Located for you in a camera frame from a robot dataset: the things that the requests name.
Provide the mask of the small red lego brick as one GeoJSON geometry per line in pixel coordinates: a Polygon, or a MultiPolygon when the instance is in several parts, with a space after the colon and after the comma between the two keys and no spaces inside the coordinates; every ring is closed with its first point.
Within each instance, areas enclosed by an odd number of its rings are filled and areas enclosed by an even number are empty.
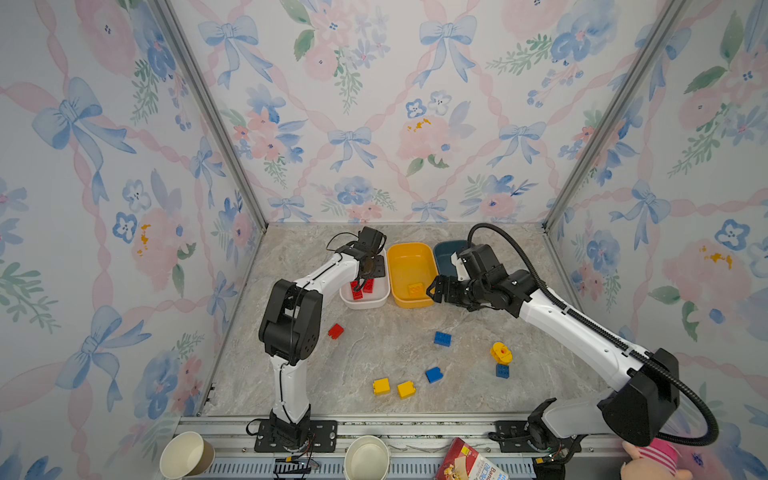
{"type": "Polygon", "coordinates": [[[338,339],[344,333],[344,328],[339,324],[334,324],[328,331],[328,336],[334,340],[338,339]]]}

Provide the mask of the yellow lego brick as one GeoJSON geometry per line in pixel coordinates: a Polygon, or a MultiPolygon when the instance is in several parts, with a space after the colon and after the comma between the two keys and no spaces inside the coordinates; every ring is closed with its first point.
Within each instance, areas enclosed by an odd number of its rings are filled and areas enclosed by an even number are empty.
{"type": "Polygon", "coordinates": [[[413,283],[408,286],[408,296],[410,298],[418,298],[423,296],[425,293],[425,287],[421,282],[413,283]]]}
{"type": "Polygon", "coordinates": [[[415,384],[413,381],[406,381],[397,385],[397,392],[401,399],[407,399],[412,397],[416,393],[415,384]]]}
{"type": "Polygon", "coordinates": [[[372,384],[373,393],[376,396],[386,395],[391,392],[391,385],[388,378],[377,379],[372,384]]]}

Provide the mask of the red snack box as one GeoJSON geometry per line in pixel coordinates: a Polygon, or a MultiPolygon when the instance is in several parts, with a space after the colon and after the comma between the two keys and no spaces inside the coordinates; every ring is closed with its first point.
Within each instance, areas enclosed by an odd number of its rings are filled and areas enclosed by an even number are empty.
{"type": "Polygon", "coordinates": [[[456,437],[437,469],[436,480],[508,480],[509,476],[463,439],[456,437]]]}

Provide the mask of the yellow plastic container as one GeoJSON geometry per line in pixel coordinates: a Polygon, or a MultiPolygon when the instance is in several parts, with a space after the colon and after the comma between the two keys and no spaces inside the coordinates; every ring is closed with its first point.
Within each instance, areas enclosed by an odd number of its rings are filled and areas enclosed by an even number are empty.
{"type": "Polygon", "coordinates": [[[437,276],[437,266],[432,249],[425,243],[409,242],[392,245],[387,251],[391,293],[396,305],[403,309],[430,307],[434,302],[427,296],[426,288],[437,276]],[[408,296],[408,286],[421,282],[425,293],[418,298],[408,296]]]}

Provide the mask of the brown paper cup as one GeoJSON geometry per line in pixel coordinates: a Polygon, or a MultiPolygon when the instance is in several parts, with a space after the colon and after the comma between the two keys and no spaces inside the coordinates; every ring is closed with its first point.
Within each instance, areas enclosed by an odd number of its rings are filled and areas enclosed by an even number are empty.
{"type": "Polygon", "coordinates": [[[199,433],[183,432],[162,452],[159,469],[166,479],[182,479],[206,472],[215,460],[213,446],[199,433]]]}

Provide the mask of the yellow duck lego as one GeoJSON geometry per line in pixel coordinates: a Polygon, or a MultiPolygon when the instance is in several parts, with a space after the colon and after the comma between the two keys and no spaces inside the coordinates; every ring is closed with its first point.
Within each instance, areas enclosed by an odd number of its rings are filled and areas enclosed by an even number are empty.
{"type": "Polygon", "coordinates": [[[514,360],[511,350],[502,342],[495,342],[490,349],[490,354],[498,365],[508,366],[514,360]]]}

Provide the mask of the aluminium rail frame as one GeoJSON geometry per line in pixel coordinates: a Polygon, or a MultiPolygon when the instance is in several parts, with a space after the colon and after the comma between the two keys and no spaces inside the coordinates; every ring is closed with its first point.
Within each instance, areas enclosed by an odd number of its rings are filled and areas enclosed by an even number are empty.
{"type": "MultiPolygon", "coordinates": [[[[541,477],[537,465],[542,452],[526,441],[511,441],[526,424],[523,414],[368,414],[315,415],[310,438],[311,479],[340,479],[344,456],[364,436],[382,440],[390,452],[391,479],[431,479],[456,438],[465,440],[511,478],[541,477]]],[[[214,449],[214,463],[205,479],[295,478],[291,466],[281,463],[288,451],[270,442],[259,420],[246,416],[185,417],[175,435],[195,432],[214,449]]]]}

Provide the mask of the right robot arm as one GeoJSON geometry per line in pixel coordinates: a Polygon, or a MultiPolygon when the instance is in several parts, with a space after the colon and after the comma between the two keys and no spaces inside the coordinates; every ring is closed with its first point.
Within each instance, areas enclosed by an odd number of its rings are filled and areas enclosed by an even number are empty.
{"type": "Polygon", "coordinates": [[[544,450],[568,437],[610,433],[636,446],[652,443],[679,405],[679,391],[668,379],[677,371],[671,354],[648,354],[587,326],[531,272],[507,272],[488,245],[470,247],[452,261],[456,275],[438,275],[426,289],[434,302],[519,318],[560,342],[608,386],[591,397],[543,401],[527,419],[532,445],[544,450]]]}

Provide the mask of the small blue lego brick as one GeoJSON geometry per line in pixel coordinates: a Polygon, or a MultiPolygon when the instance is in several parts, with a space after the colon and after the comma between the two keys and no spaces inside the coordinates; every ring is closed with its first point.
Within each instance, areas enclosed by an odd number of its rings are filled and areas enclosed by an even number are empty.
{"type": "Polygon", "coordinates": [[[510,377],[509,366],[504,364],[497,364],[496,376],[499,378],[508,379],[510,377]]]}

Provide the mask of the white paper bowl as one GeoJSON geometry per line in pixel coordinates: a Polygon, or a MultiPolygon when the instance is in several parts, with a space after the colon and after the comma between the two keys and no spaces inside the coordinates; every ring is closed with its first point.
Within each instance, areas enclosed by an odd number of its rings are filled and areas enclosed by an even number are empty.
{"type": "Polygon", "coordinates": [[[359,437],[348,447],[343,468],[347,480],[384,480],[390,469],[390,450],[378,437],[359,437]]]}

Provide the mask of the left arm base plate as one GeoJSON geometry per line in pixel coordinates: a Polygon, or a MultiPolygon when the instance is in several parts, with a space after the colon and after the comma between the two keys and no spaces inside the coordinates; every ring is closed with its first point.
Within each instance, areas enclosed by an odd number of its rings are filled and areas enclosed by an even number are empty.
{"type": "Polygon", "coordinates": [[[256,453],[305,452],[333,453],[338,439],[338,422],[309,420],[306,423],[283,424],[279,419],[259,425],[255,433],[256,453]]]}

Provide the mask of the long red lego brick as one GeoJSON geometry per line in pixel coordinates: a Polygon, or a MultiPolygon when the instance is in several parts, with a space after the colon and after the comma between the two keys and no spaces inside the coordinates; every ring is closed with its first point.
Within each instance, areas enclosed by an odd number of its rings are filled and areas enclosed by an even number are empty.
{"type": "Polygon", "coordinates": [[[358,280],[350,283],[350,289],[354,301],[358,301],[363,298],[363,286],[358,280]]]}

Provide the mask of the dark teal plastic container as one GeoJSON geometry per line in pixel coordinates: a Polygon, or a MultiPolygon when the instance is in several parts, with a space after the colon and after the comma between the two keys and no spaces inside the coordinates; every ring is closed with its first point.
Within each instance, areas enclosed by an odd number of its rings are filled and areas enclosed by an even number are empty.
{"type": "Polygon", "coordinates": [[[433,248],[433,254],[437,266],[437,275],[444,277],[456,277],[458,280],[468,280],[469,276],[463,266],[457,267],[458,254],[467,249],[467,242],[462,240],[449,240],[440,242],[433,248]]]}

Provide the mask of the pink plush toy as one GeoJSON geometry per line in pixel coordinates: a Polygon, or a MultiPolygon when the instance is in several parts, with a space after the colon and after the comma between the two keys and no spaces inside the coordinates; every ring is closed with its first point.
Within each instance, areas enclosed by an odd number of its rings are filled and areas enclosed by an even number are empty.
{"type": "Polygon", "coordinates": [[[622,442],[630,460],[620,469],[622,480],[692,480],[690,470],[678,466],[679,452],[670,443],[654,439],[649,446],[622,442]]]}

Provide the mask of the white plastic container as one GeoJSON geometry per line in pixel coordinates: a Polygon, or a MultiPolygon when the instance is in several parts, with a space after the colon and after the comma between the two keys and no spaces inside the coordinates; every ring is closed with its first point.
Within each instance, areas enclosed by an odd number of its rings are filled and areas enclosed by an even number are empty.
{"type": "Polygon", "coordinates": [[[361,298],[356,298],[356,294],[350,284],[344,285],[339,291],[339,297],[344,304],[352,310],[367,310],[383,306],[391,293],[391,284],[388,268],[387,251],[381,252],[383,260],[378,265],[383,268],[384,275],[373,279],[373,287],[363,288],[360,291],[361,298]]]}

